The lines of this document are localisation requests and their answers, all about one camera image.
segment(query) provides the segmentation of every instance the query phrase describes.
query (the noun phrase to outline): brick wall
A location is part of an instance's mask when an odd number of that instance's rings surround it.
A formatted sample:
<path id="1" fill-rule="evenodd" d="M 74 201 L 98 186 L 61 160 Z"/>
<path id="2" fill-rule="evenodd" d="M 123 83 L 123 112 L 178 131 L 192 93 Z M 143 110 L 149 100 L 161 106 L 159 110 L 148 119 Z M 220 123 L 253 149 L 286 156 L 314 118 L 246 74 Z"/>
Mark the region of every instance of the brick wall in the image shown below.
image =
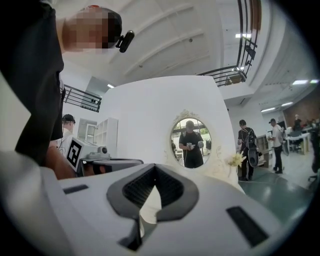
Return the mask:
<path id="1" fill-rule="evenodd" d="M 296 104 L 284 110 L 283 114 L 288 127 L 294 125 L 296 114 L 299 115 L 301 124 L 305 124 L 307 119 L 310 121 L 318 119 L 320 115 L 320 85 Z"/>

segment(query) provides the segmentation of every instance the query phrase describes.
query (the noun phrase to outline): flower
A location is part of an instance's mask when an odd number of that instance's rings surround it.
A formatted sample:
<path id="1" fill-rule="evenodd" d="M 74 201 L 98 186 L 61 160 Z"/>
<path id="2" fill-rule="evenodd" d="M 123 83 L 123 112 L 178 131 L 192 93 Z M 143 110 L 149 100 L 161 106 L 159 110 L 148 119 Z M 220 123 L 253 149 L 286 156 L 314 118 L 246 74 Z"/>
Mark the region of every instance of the flower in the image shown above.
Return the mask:
<path id="1" fill-rule="evenodd" d="M 237 167 L 241 165 L 242 161 L 245 160 L 246 158 L 247 158 L 246 156 L 243 156 L 243 152 L 236 153 L 230 158 L 230 160 L 227 163 L 230 166 Z"/>

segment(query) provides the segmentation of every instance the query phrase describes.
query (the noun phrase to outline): white shirt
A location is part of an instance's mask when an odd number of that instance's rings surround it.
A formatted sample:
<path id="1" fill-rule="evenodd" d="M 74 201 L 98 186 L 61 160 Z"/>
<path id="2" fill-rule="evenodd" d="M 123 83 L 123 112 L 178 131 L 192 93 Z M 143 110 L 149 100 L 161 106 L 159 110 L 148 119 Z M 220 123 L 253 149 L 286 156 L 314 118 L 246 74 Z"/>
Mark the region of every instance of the white shirt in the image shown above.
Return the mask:
<path id="1" fill-rule="evenodd" d="M 64 157 L 67 157 L 72 137 L 72 132 L 66 128 L 63 128 L 63 137 L 57 140 L 58 149 L 64 155 Z"/>
<path id="2" fill-rule="evenodd" d="M 273 147 L 277 148 L 282 145 L 283 136 L 282 136 L 283 129 L 280 125 L 276 124 L 272 128 L 272 137 L 274 138 Z"/>

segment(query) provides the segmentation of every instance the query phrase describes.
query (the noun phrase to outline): balcony railing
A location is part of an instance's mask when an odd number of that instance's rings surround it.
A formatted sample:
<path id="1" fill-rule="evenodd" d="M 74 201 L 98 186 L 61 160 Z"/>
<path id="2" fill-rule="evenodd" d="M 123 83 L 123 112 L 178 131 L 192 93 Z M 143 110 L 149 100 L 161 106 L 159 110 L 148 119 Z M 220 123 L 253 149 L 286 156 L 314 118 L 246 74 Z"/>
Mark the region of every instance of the balcony railing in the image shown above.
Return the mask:
<path id="1" fill-rule="evenodd" d="M 258 47 L 257 41 L 262 13 L 261 0 L 237 0 L 237 2 L 240 37 L 236 63 L 233 66 L 221 67 L 198 74 L 198 76 L 213 77 L 218 87 L 245 82 Z"/>
<path id="2" fill-rule="evenodd" d="M 66 84 L 64 85 L 64 88 L 65 88 L 65 97 L 63 102 L 81 107 L 83 109 L 99 112 L 100 104 L 102 100 L 101 97 L 86 91 L 73 88 Z"/>

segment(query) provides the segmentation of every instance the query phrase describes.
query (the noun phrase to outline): glove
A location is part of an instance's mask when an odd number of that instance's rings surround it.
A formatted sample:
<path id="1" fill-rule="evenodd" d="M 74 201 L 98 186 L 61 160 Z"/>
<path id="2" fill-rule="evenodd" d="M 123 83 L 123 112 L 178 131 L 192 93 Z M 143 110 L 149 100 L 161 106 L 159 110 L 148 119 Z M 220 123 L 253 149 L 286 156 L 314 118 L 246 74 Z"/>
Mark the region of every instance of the glove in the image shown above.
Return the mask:
<path id="1" fill-rule="evenodd" d="M 204 147 L 204 145 L 205 145 L 205 144 L 204 144 L 203 141 L 201 141 L 201 140 L 198 141 L 198 146 L 199 146 L 200 149 L 202 149 L 202 148 Z"/>

